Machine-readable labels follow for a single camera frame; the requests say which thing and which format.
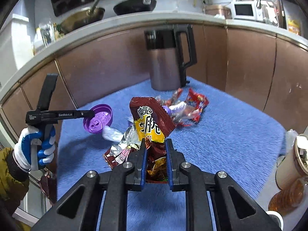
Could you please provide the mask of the olive jacket sleeve forearm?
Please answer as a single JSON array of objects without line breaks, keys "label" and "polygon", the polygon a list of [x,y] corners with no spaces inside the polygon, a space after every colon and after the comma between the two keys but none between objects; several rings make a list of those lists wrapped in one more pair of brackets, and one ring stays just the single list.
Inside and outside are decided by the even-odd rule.
[{"label": "olive jacket sleeve forearm", "polygon": [[14,158],[13,149],[1,150],[1,201],[12,215],[29,190],[28,172],[21,170]]}]

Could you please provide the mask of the left hand blue white glove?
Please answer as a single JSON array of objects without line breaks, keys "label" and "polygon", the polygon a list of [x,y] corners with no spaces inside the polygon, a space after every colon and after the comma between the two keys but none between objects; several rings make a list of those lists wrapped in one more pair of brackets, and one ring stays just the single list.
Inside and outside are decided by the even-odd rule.
[{"label": "left hand blue white glove", "polygon": [[13,158],[17,166],[25,172],[37,171],[50,164],[54,159],[55,128],[51,126],[48,137],[43,130],[28,126],[21,131],[14,146]]}]

